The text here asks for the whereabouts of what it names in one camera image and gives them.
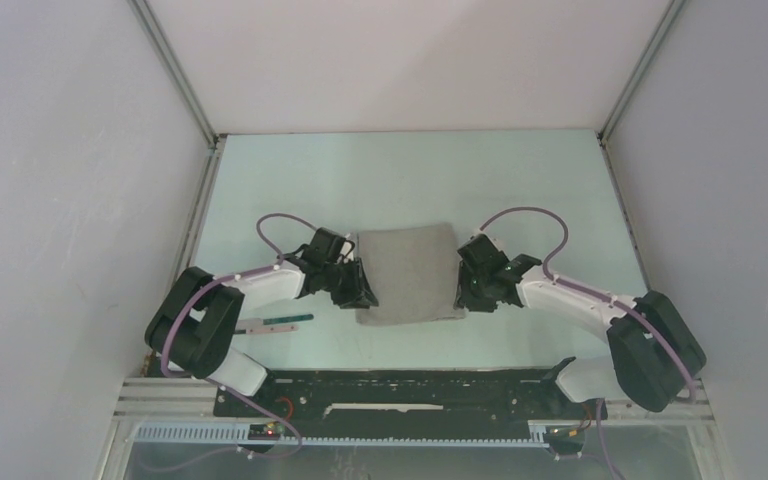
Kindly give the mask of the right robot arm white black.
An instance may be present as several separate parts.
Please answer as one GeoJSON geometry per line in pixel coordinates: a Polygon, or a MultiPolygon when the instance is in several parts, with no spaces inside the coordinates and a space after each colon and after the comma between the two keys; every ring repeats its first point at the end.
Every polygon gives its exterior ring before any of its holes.
{"type": "Polygon", "coordinates": [[[492,313],[507,304],[550,312],[607,345],[608,355],[565,360],[551,374],[541,402],[553,417],[566,418],[599,398],[625,398],[661,412],[707,364],[698,340],[661,292],[634,297],[597,290],[529,255],[509,258],[485,234],[472,237],[458,254],[458,307],[492,313]]]}

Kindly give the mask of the grey cloth napkin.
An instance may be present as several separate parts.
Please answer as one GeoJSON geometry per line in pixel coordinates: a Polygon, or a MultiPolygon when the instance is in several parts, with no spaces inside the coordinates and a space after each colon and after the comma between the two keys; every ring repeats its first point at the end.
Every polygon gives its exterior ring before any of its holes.
{"type": "Polygon", "coordinates": [[[460,320],[456,306],[459,256],[449,223],[357,234],[376,306],[356,312],[362,326],[385,327],[460,320]]]}

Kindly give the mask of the right white base arm link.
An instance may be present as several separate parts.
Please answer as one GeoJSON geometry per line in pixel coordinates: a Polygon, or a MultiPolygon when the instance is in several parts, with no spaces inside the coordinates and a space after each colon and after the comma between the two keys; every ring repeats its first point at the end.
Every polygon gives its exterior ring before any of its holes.
{"type": "Polygon", "coordinates": [[[609,356],[578,359],[568,357],[544,376],[573,403],[594,399],[619,400],[626,397],[609,356]]]}

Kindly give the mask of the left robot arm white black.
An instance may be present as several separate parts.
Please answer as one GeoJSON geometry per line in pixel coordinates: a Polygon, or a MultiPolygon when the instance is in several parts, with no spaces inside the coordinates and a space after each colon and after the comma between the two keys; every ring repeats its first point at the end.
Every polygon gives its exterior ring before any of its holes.
{"type": "Polygon", "coordinates": [[[310,242],[282,253],[271,265],[217,277],[199,267],[185,269],[149,322],[144,341],[161,356],[163,374],[188,375],[238,393],[252,416],[276,403],[269,370],[232,345],[240,315],[320,291],[341,309],[379,304],[354,241],[318,228],[310,242]]]}

